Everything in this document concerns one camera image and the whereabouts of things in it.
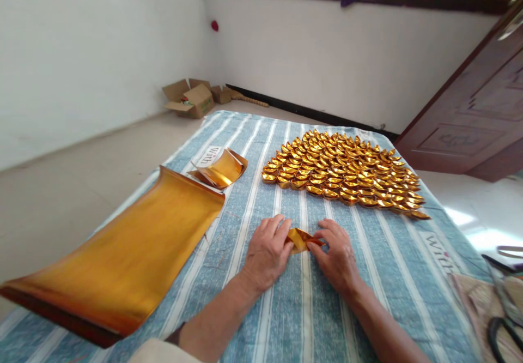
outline striped mattress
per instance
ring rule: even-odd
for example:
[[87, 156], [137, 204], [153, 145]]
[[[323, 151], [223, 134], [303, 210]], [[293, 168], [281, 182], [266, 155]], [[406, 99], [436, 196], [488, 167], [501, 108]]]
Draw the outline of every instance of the striped mattress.
[[[311, 126], [256, 115], [218, 111], [165, 163], [186, 173], [209, 146], [243, 155], [245, 174], [225, 189], [219, 217], [174, 281], [163, 302], [134, 334], [101, 349], [23, 308], [0, 324], [1, 362], [123, 362], [151, 337], [164, 338], [208, 303], [240, 270], [260, 221], [283, 213], [293, 227], [314, 233], [319, 220], [337, 221], [350, 234], [358, 268], [381, 303], [433, 362], [481, 361], [469, 321], [448, 281], [460, 273], [489, 280], [479, 254], [422, 184], [424, 212], [413, 221], [390, 211], [347, 207], [305, 191], [265, 185], [260, 171], [282, 143], [317, 128], [358, 135], [391, 149], [380, 135], [355, 128]], [[156, 169], [98, 229], [151, 187]], [[309, 252], [290, 258], [287, 269], [245, 318], [222, 361], [375, 362], [376, 355], [347, 306], [322, 276]]]

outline folded paper ingot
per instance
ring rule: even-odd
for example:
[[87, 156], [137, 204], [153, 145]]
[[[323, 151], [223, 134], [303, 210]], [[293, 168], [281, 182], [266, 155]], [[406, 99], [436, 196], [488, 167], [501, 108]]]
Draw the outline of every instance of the folded paper ingot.
[[325, 245], [325, 243], [323, 243], [321, 240], [314, 239], [307, 232], [299, 228], [291, 228], [289, 230], [289, 233], [287, 234], [287, 237], [285, 239], [285, 243], [288, 243], [290, 241], [294, 243], [293, 250], [290, 252], [291, 255], [308, 251], [309, 248], [307, 247], [307, 242], [315, 243], [318, 246]]
[[378, 207], [418, 220], [430, 217], [418, 208], [424, 203], [416, 194], [419, 177], [406, 168], [401, 156], [394, 156], [370, 141], [347, 135], [307, 131], [302, 138], [282, 145], [282, 152], [262, 171], [264, 182], [280, 187], [306, 189], [315, 197], [340, 200], [346, 205]]
[[0, 295], [107, 348], [153, 313], [224, 200], [160, 166], [156, 184], [103, 229]]
[[210, 166], [196, 167], [196, 171], [190, 171], [188, 174], [209, 186], [223, 190], [243, 175], [247, 165], [248, 161], [246, 159], [227, 148], [223, 150], [220, 158]]

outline human hand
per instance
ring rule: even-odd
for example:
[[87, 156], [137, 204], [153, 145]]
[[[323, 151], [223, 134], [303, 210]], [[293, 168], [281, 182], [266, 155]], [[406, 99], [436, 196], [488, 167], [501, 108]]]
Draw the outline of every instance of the human hand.
[[366, 284], [358, 272], [349, 235], [334, 220], [324, 219], [319, 221], [318, 225], [323, 229], [317, 231], [314, 238], [324, 238], [329, 244], [329, 251], [325, 253], [314, 243], [307, 243], [307, 247], [334, 289], [342, 298], [350, 301]]
[[280, 226], [284, 218], [279, 214], [263, 219], [249, 243], [240, 275], [259, 293], [265, 292], [278, 280], [293, 249], [293, 242], [285, 244], [292, 220], [286, 219]]

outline wooden door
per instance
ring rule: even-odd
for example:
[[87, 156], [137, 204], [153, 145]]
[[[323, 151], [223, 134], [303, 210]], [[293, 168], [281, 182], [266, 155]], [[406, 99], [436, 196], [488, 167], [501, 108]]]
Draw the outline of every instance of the wooden door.
[[398, 138], [413, 168], [466, 173], [523, 138], [522, 9], [518, 0]]

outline tiled floor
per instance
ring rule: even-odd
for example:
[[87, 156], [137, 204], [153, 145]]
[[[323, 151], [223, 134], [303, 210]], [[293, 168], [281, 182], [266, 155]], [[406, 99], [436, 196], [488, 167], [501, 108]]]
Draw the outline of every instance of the tiled floor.
[[[318, 123], [242, 101], [216, 108]], [[200, 123], [165, 113], [0, 173], [0, 282], [49, 265], [84, 242]], [[479, 250], [523, 245], [523, 180], [489, 184], [464, 176], [419, 174]], [[0, 319], [13, 307], [0, 298]]]

